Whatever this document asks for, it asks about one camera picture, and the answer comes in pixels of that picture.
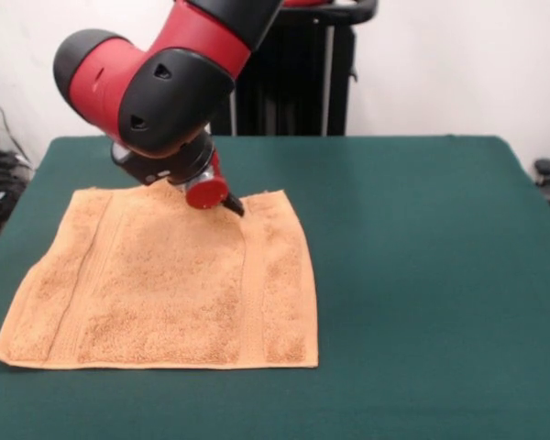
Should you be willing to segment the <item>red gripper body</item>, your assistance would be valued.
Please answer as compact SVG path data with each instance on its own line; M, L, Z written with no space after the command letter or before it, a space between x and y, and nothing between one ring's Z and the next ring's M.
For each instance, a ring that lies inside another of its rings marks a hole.
M210 209L221 204L228 196L228 184L224 177L217 152L214 152L204 170L185 183L185 199L195 209Z

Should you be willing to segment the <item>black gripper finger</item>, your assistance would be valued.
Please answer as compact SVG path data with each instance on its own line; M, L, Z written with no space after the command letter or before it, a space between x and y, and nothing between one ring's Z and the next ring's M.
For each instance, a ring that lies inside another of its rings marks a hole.
M227 194L225 199L221 202L221 205L240 217L245 215L245 208L241 200L231 192Z

